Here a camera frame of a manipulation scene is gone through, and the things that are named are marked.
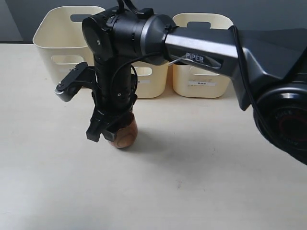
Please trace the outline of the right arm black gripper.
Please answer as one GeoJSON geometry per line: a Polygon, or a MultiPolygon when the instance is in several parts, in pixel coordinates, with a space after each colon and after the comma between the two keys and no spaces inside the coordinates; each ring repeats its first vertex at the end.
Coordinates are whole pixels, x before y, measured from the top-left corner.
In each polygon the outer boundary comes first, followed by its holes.
{"type": "Polygon", "coordinates": [[[86,131],[88,140],[98,142],[102,133],[102,120],[115,120],[103,131],[106,140],[114,142],[121,129],[128,127],[134,119],[133,104],[136,101],[136,78],[131,75],[131,60],[112,57],[103,60],[94,58],[97,90],[95,107],[86,131]]]}

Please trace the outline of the right robot arm Piper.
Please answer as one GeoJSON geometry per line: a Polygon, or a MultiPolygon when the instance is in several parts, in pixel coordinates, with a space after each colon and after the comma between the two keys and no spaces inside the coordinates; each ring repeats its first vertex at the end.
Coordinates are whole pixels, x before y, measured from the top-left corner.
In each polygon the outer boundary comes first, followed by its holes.
{"type": "Polygon", "coordinates": [[[307,162],[306,29],[196,30],[152,9],[114,7],[84,19],[82,32],[94,56],[101,114],[131,110],[133,63],[190,65],[228,77],[240,108],[253,108],[259,132],[307,162]]]}

